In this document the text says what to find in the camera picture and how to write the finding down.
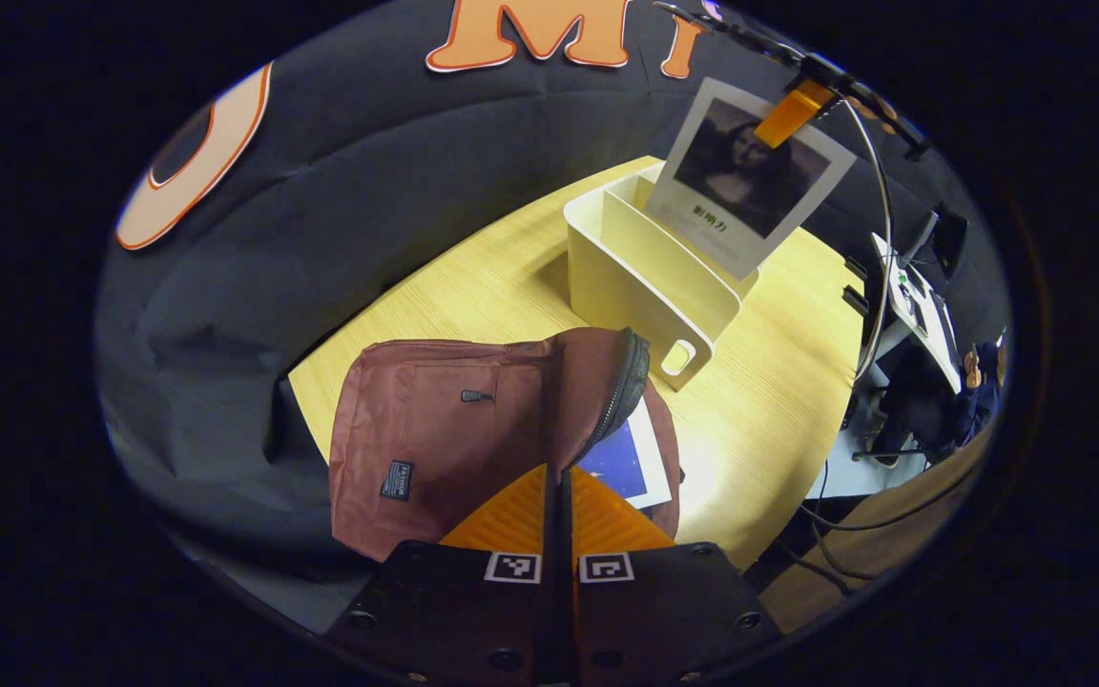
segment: orange letter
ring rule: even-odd
[[[118,220],[118,243],[136,251],[167,234],[206,197],[253,140],[270,96],[270,65],[263,66],[210,104],[210,126],[198,151],[175,175],[156,182],[151,168]]]
[[[558,51],[571,26],[579,36],[567,45],[567,58],[584,65],[620,67],[625,9],[630,0],[457,0],[448,42],[426,56],[437,73],[502,65],[515,44],[500,34],[502,13],[514,23],[533,57],[544,60]]]
[[[690,75],[690,55],[693,54],[693,40],[702,33],[702,26],[685,21],[673,14],[676,22],[676,33],[673,34],[673,48],[668,51],[667,60],[660,62],[659,70],[665,76],[685,78]]]

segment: wooden table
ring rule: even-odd
[[[322,456],[345,374],[391,339],[513,343],[585,326],[567,295],[562,208],[654,164],[603,170],[507,214],[380,296],[291,370]],[[763,265],[715,357],[677,392],[654,377],[680,444],[677,542],[710,540],[736,566],[754,562],[821,470],[850,399],[863,321],[842,288],[863,287],[842,257],[797,230]]]

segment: white desk organizer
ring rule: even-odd
[[[737,281],[642,213],[663,163],[585,192],[567,217],[570,308],[593,326],[632,326],[651,369],[685,387],[714,356],[761,268]]]

